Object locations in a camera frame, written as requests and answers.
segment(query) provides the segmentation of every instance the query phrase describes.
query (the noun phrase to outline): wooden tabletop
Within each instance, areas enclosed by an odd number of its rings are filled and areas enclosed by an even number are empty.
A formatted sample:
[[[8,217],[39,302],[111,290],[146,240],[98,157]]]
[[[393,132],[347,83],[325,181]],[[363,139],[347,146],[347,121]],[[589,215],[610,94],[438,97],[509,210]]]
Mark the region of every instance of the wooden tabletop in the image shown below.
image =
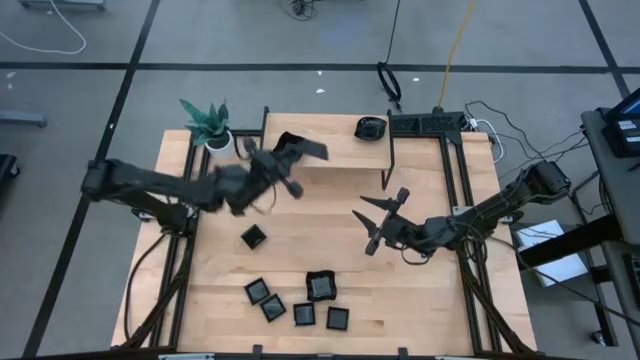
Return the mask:
[[[353,136],[356,124],[364,116],[389,121],[386,115],[333,115],[269,113],[264,132],[264,148],[273,149],[283,132],[289,131],[327,145],[329,161],[305,157],[298,167],[330,167],[388,170],[391,148],[387,127],[382,139],[360,140]]]
[[[485,134],[464,133],[464,149],[476,203],[499,191],[490,144]],[[186,131],[166,131],[156,171],[181,176],[188,148]],[[450,213],[437,140],[394,139],[396,170],[389,196],[401,186],[411,191],[401,214],[422,223]],[[450,149],[452,164],[455,151]],[[457,166],[457,195],[462,191]],[[457,258],[437,251],[425,266],[409,266],[398,251],[381,246],[375,256],[364,254],[367,235],[351,214],[356,209],[379,222],[383,212],[359,200],[359,195],[383,197],[380,172],[366,169],[297,167],[293,179],[305,189],[292,199],[277,187],[272,214],[248,211],[234,218],[228,211],[202,216],[182,322],[179,351],[251,352],[262,344],[267,353],[397,354],[407,347],[413,355],[471,355],[469,327]],[[267,207],[267,193],[257,206]],[[250,250],[240,234],[258,224],[268,238]],[[141,225],[133,262],[157,239],[154,223]],[[511,241],[499,225],[495,236]],[[131,323],[137,326],[157,299],[167,243],[140,266],[132,286]],[[493,299],[506,321],[535,348],[518,266],[513,251],[487,243],[487,270]],[[415,253],[407,257],[417,260]],[[307,271],[336,272],[338,297],[316,303],[316,325],[296,328],[293,305],[305,302]],[[243,287],[262,277],[278,293],[287,313],[268,323],[258,305],[251,306]],[[349,330],[325,328],[328,306],[350,309]],[[484,316],[479,305],[479,320]],[[166,344],[173,307],[165,315],[162,342]],[[483,326],[483,344],[489,348]],[[122,310],[113,344],[124,341]]]

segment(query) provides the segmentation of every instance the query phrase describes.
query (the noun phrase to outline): potted plant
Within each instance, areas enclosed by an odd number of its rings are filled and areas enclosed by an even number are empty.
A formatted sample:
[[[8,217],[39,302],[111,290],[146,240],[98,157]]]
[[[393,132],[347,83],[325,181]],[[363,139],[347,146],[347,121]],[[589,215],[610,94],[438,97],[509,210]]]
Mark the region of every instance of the potted plant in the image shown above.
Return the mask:
[[[227,105],[223,103],[216,111],[215,106],[211,104],[207,114],[186,100],[180,99],[180,104],[191,115],[189,120],[191,124],[185,127],[191,130],[194,145],[204,145],[216,159],[233,157],[233,136],[227,127],[229,122]]]

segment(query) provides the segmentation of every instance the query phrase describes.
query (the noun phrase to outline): white cable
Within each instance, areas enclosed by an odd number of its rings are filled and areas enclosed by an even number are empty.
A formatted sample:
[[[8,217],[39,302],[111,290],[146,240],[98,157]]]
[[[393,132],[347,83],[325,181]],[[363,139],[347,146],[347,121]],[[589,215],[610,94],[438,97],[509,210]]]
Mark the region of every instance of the white cable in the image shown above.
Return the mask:
[[[87,47],[87,40],[85,40],[85,38],[82,36],[82,34],[80,34],[80,32],[78,30],[76,30],[76,28],[74,28],[73,25],[71,25],[71,23],[69,23],[69,21],[67,21],[67,19],[65,19],[64,16],[62,16],[62,14],[60,13],[60,10],[58,10],[58,7],[53,2],[53,0],[49,0],[49,2],[51,3],[51,6],[53,6],[53,9],[56,11],[56,13],[58,13],[58,16],[60,16],[60,19],[62,19],[62,21],[64,21],[65,24],[67,24],[71,28],[71,30],[73,30],[73,32],[75,32],[78,35],[78,37],[80,37],[80,40],[82,40],[82,47],[80,49],[78,49],[76,51],[37,49],[37,48],[32,48],[32,47],[29,47],[29,46],[22,45],[22,44],[18,44],[17,42],[15,42],[13,39],[8,37],[7,35],[5,35],[5,33],[1,32],[1,31],[0,31],[0,35],[2,35],[3,38],[7,39],[13,45],[15,45],[15,46],[17,46],[19,48],[23,48],[25,50],[31,50],[31,51],[42,52],[42,53],[51,53],[51,54],[63,54],[63,55],[76,55],[76,54],[81,53],[84,50],[84,48]]]
[[[493,136],[495,137],[496,141],[498,142],[498,146],[500,146],[500,156],[498,156],[497,159],[493,160],[493,163],[495,164],[498,161],[502,160],[502,158],[504,157],[504,147],[502,146],[502,141],[500,141],[500,137],[498,136],[498,133],[496,132],[496,129],[493,128],[493,125],[491,125],[490,122],[488,122],[487,120],[484,120],[484,119],[469,119],[469,124],[471,124],[471,127],[474,128],[474,129],[478,128],[478,124],[479,123],[485,123],[491,128],[491,131],[493,131]]]

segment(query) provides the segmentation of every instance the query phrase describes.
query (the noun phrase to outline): black floor line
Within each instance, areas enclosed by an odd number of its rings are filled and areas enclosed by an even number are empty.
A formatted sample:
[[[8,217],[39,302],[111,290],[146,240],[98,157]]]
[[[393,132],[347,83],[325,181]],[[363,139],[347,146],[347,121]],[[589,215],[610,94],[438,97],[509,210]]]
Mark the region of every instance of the black floor line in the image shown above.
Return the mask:
[[[127,70],[127,63],[72,62],[0,62],[0,69],[9,70]]]
[[[640,74],[640,68],[638,67],[621,67],[620,72],[623,74]]]
[[[390,64],[395,72],[444,72],[446,65]],[[127,70],[125,63],[0,62],[0,69],[26,70]],[[198,64],[139,63],[135,70],[157,71],[376,71],[376,64]],[[620,68],[623,73],[640,73],[640,67]],[[605,74],[608,66],[453,65],[451,72],[495,74]]]
[[[613,80],[616,82],[616,86],[618,87],[618,91],[620,95],[624,98],[629,96],[629,87],[627,83],[624,81],[624,77],[622,76],[622,72],[620,68],[618,68],[618,64],[616,60],[613,58],[613,53],[607,44],[607,41],[604,38],[604,34],[600,29],[600,25],[598,25],[598,21],[596,20],[593,11],[591,10],[591,6],[587,0],[579,0],[580,7],[584,12],[584,16],[587,18],[587,22],[589,23],[589,27],[591,28],[591,32],[593,36],[596,38],[596,42],[598,43],[598,47],[600,47],[600,51],[602,52],[602,56],[604,56],[604,60],[607,62],[607,66],[611,69],[611,75],[613,75]]]
[[[151,30],[151,25],[153,24],[153,19],[156,16],[159,4],[160,0],[153,0],[149,6],[147,16],[144,20],[144,25],[142,26],[142,31],[138,36],[136,47],[131,55],[131,61],[129,62],[129,66],[127,66],[127,72],[125,73],[124,80],[120,86],[120,91],[116,96],[116,101],[113,105],[109,121],[107,122],[105,131],[102,135],[102,140],[98,146],[98,151],[95,156],[96,160],[102,160],[107,155],[111,139],[113,138],[113,133],[118,124],[118,119],[120,118],[122,108],[127,99],[127,95],[129,94],[129,89],[131,88],[133,75],[136,71],[135,66],[138,64],[140,57],[142,56],[142,50],[144,50],[144,45],[147,41],[147,37],[149,36],[149,31]],[[67,273],[67,269],[69,268],[69,263],[71,262],[73,252],[80,235],[80,230],[82,229],[82,224],[84,223],[88,210],[89,201],[85,198],[81,198],[73,216],[73,220],[71,221],[71,225],[69,226],[69,231],[67,232],[64,245],[60,251],[56,267],[51,275],[49,286],[47,287],[44,299],[40,305],[40,310],[38,311],[36,320],[31,328],[29,339],[27,340],[27,344],[25,345],[24,352],[22,354],[22,357],[24,358],[35,357],[38,354],[40,344],[42,343],[42,339],[47,330],[47,325],[51,319],[51,314],[55,307],[56,300],[58,299],[60,289],[62,288],[62,283]]]

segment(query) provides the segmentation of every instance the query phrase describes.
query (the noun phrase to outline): black square block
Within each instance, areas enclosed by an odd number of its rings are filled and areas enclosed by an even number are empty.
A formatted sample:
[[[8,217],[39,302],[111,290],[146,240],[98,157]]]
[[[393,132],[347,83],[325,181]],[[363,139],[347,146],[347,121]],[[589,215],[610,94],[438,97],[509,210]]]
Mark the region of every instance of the black square block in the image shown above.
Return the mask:
[[[349,309],[329,306],[327,313],[327,329],[347,331],[349,326]]]
[[[260,308],[262,308],[262,312],[264,313],[264,317],[267,318],[268,322],[272,322],[280,315],[287,312],[287,309],[284,308],[284,304],[278,297],[278,294],[273,294],[267,298],[262,304],[260,304]]]
[[[244,291],[249,296],[249,302],[251,305],[255,305],[269,296],[269,288],[262,278],[252,282],[244,287]]]
[[[255,249],[256,246],[260,245],[260,243],[262,243],[266,238],[267,235],[260,230],[258,225],[252,225],[244,232],[244,234],[242,234],[242,240],[249,245],[251,250]]]
[[[307,300],[335,300],[338,296],[335,282],[336,273],[323,270],[307,273]]]
[[[293,305],[293,318],[296,326],[315,325],[316,309],[313,303]]]

